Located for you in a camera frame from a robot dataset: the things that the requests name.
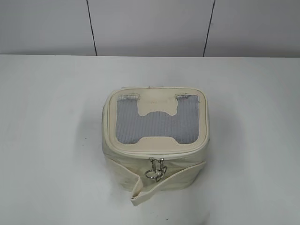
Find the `white table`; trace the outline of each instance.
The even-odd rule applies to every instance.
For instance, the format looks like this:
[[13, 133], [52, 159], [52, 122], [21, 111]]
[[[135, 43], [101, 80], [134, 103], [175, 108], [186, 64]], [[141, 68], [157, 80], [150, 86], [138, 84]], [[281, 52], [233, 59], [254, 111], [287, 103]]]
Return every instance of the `white table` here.
[[[210, 152], [195, 183], [138, 207], [101, 151], [107, 95], [203, 90]], [[300, 223], [300, 59], [0, 56], [0, 224]]]

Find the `carrying strap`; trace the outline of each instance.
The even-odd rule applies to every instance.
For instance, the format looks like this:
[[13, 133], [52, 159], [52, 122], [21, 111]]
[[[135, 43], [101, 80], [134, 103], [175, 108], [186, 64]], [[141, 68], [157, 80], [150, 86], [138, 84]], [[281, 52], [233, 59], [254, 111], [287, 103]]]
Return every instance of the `carrying strap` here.
[[108, 159], [109, 163], [112, 163], [115, 171], [119, 171], [119, 174], [126, 173], [126, 177], [132, 178], [136, 181], [135, 186], [132, 190], [132, 197], [131, 202], [134, 206], [137, 206], [146, 200], [150, 199], [157, 191], [160, 191], [164, 188], [168, 189], [182, 189], [190, 185], [199, 171], [204, 167], [206, 162], [202, 162], [200, 164], [188, 167], [184, 170], [181, 170], [172, 176], [168, 177], [167, 179], [163, 180], [162, 182], [158, 182], [155, 187], [147, 192], [142, 192], [143, 189], [143, 182], [139, 175], [134, 172], [131, 172], [126, 167], [122, 166], [121, 164]]

